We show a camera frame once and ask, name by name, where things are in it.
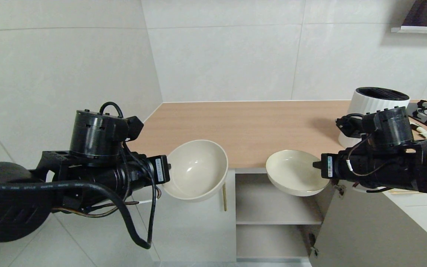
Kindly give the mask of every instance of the white cabinet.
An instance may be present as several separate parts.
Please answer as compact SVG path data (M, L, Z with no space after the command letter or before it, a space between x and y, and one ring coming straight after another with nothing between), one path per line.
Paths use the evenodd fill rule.
M153 230L152 250L159 260L236 261L234 170L228 171L225 183L227 211L221 190L198 203L180 201L163 193L156 204ZM149 199L151 192L146 189L136 191L134 199ZM142 204L138 209L147 225L150 205Z
M343 197L332 186L312 197L295 197L276 189L266 174L235 177L229 170L227 211L221 191L199 203L164 194L156 208L151 255L155 261L427 266L427 232L420 225L383 193L360 193L349 182L341 184ZM149 199L150 191L133 196ZM150 205L138 209L147 225Z
M314 247L314 267L427 266L427 232L382 193L335 192Z

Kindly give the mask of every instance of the cream ceramic bowl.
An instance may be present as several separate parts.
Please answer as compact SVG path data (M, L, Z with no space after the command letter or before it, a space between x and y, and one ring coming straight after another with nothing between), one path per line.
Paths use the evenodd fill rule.
M319 159L299 150L283 150L266 161L269 180L281 191L300 197L312 196L329 184L321 170L312 166Z
M204 201L225 183L228 159L225 150L209 140L194 140L168 155L171 181L163 184L171 196L191 202Z

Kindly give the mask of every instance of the cabinet door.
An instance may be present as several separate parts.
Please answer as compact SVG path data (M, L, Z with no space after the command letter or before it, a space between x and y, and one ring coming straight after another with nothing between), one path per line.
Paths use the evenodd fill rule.
M135 200L149 199L151 192L146 189L135 192ZM221 190L198 203L180 201L163 192L156 203L153 230L153 246L159 260L236 261L233 169L227 173L226 192L227 211L224 211ZM150 204L138 205L138 209L147 226Z
M336 191L310 262L314 267L427 266L427 232L383 193Z

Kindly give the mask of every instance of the kitchen counter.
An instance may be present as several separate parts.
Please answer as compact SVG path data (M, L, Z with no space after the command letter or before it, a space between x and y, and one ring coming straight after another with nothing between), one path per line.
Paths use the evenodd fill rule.
M274 152L295 149L320 158L344 149L335 119L350 101L259 101L163 103L145 122L129 148L147 155L168 155L195 139L220 144L229 167L264 168ZM421 139L414 132L416 139Z

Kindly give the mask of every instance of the floor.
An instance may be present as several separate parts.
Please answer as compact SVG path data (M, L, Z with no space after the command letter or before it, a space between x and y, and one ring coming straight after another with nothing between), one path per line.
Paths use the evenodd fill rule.
M312 267L309 262L156 262L157 267Z

